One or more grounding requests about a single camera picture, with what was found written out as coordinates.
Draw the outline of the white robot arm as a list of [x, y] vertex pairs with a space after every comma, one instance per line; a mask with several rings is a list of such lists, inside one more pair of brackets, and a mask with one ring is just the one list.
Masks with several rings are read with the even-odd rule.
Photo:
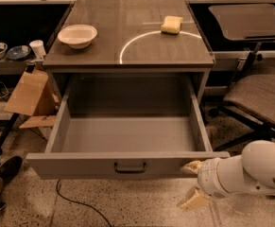
[[195, 174], [198, 186], [188, 192], [179, 208], [191, 211], [237, 194], [275, 195], [275, 143], [257, 140], [248, 143], [240, 155], [193, 161], [180, 168]]

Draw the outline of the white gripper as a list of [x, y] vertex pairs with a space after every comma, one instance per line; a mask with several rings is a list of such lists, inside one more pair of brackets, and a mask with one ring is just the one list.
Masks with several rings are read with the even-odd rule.
[[198, 184], [187, 191], [179, 201], [178, 207], [192, 211], [210, 203], [213, 199], [223, 199], [242, 193], [245, 188], [244, 169], [240, 156], [221, 159], [214, 158], [204, 162], [195, 160], [180, 168], [184, 174], [198, 175]]

